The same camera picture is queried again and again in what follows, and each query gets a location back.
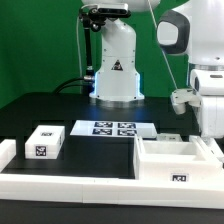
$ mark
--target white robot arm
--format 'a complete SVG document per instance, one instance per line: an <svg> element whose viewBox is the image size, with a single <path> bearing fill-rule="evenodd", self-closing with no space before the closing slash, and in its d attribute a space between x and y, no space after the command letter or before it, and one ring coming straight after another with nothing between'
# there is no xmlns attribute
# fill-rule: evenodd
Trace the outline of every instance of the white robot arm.
<svg viewBox="0 0 224 224"><path fill-rule="evenodd" d="M189 56L190 89L176 90L171 99L179 114L185 102L194 107L204 137L224 136L223 13L223 0L190 0L167 11L157 30L165 53Z"/></svg>
<svg viewBox="0 0 224 224"><path fill-rule="evenodd" d="M160 0L82 1L91 8L92 28L98 31L100 26L102 34L102 62L95 73L91 101L107 107L141 104L144 96L140 93L140 74L135 69L136 33L119 18L128 17L130 11L149 10L149 3L154 8Z"/></svg>

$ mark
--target black tabletop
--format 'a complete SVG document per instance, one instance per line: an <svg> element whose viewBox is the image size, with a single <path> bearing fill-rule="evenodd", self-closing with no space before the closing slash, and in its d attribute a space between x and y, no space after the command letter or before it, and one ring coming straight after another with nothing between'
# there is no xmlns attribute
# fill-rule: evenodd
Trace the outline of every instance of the black tabletop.
<svg viewBox="0 0 224 224"><path fill-rule="evenodd" d="M134 178L132 138L71 136L76 120L154 123L158 133L199 135L193 111L177 116L168 98L147 98L145 105L109 109L86 96L26 94L0 110L0 138L16 139L17 155L2 173ZM25 142L38 125L65 126L56 160L26 160ZM0 223L221 223L224 211L0 200Z"/></svg>

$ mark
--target green backdrop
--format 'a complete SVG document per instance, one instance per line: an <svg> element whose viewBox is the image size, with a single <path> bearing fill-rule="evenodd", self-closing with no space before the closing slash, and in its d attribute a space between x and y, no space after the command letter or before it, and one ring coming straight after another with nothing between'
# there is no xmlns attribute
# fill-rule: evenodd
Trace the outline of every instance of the green backdrop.
<svg viewBox="0 0 224 224"><path fill-rule="evenodd" d="M28 92L51 92L60 83L79 76L76 19L81 0L0 1L0 107ZM161 0L159 17L186 0ZM151 15L134 13L125 20L137 33L136 68L146 96L167 97L174 89ZM85 46L79 27L83 69ZM100 67L100 33L92 33L93 62ZM168 56L178 87L185 87L187 58ZM78 93L78 89L66 90Z"/></svg>

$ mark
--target cable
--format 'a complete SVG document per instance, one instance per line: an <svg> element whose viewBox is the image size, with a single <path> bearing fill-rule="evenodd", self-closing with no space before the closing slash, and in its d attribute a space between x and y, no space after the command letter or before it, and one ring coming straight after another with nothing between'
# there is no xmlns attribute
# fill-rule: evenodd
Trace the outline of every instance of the cable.
<svg viewBox="0 0 224 224"><path fill-rule="evenodd" d="M71 85L62 86L60 89L58 89L56 92L54 92L54 94L58 94L63 89L66 89L66 88L69 88L69 87L73 87L73 86L88 86L88 85L84 85L84 84L71 84Z"/></svg>
<svg viewBox="0 0 224 224"><path fill-rule="evenodd" d="M69 79L66 82L63 82L62 84L60 84L54 91L53 93L57 93L59 89L63 88L64 86L66 86L67 84L71 83L71 82L76 82L76 81L82 81L84 80L84 78L80 77L80 78L73 78L73 79Z"/></svg>
<svg viewBox="0 0 224 224"><path fill-rule="evenodd" d="M151 16L152 16L153 24L154 24L155 30L157 30L156 19L155 19L153 10L152 10L152 5L151 5L150 0L148 0L148 3L149 3L149 9L150 9L150 13L151 13ZM175 81L175 79L174 79L173 72L172 72L172 70L171 70L171 68L170 68L169 61L168 61L167 56L166 56L166 54L165 54L165 52L164 52L163 50L162 50L162 54L163 54L164 60L165 60L165 62L166 62L166 66L167 66L167 68L168 68L170 77L171 77L171 79L172 79L172 81L173 81L174 87L175 87L175 89L178 89L178 88L177 88L176 81Z"/></svg>
<svg viewBox="0 0 224 224"><path fill-rule="evenodd" d="M80 40L79 40L79 17L77 17L76 22L76 38L77 38L78 60L79 60L79 73L80 77L82 77L82 58L81 58Z"/></svg>

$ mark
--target white container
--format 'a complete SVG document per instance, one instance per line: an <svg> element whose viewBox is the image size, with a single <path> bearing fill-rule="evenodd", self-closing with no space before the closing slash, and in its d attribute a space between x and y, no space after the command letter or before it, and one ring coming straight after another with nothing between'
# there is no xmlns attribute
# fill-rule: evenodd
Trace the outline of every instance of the white container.
<svg viewBox="0 0 224 224"><path fill-rule="evenodd" d="M144 141L135 138L135 178L147 181L198 182L222 172L222 163L203 144L192 142Z"/></svg>

